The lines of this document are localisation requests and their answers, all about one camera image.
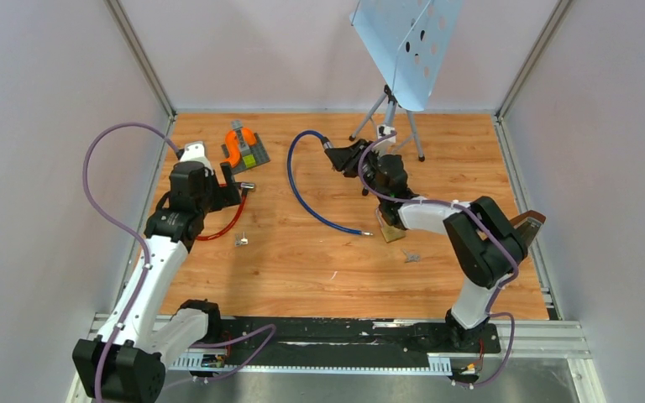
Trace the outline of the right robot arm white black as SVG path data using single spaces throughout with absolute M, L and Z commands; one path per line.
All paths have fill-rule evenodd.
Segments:
M 445 317 L 446 338 L 451 347 L 461 351 L 477 344 L 497 289 L 515 275 L 515 268 L 528 256 L 544 217 L 527 212 L 510 219 L 488 196 L 472 202 L 432 202 L 409 188 L 400 155 L 381 155 L 363 139 L 344 148 L 333 147 L 328 139 L 321 142 L 336 171 L 361 178 L 365 190 L 377 195 L 385 224 L 448 237 L 464 283 Z

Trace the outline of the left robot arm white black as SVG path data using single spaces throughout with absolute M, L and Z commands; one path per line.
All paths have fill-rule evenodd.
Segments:
M 223 338 L 218 304 L 187 300 L 159 330 L 155 319 L 176 272 L 191 252 L 209 212 L 237 206 L 240 184 L 227 164 L 219 184 L 201 162 L 179 162 L 170 190 L 149 217 L 144 244 L 129 283 L 93 340 L 76 343 L 72 358 L 87 395 L 96 402 L 154 402 L 167 369 L 192 344 L 217 345 Z

